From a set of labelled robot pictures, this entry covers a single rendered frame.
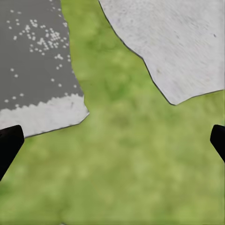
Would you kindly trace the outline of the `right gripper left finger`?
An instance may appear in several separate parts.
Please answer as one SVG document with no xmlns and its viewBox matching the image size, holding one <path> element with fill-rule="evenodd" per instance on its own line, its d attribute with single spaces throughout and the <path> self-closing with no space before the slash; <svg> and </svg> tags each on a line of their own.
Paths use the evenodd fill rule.
<svg viewBox="0 0 225 225">
<path fill-rule="evenodd" d="M 21 125 L 0 130 L 0 181 L 24 143 Z"/>
</svg>

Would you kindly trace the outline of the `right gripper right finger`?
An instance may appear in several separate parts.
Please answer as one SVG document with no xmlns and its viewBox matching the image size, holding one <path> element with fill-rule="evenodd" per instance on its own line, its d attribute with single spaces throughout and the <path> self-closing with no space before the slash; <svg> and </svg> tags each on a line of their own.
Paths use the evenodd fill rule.
<svg viewBox="0 0 225 225">
<path fill-rule="evenodd" d="M 213 126 L 210 142 L 225 162 L 225 126 L 217 124 Z"/>
</svg>

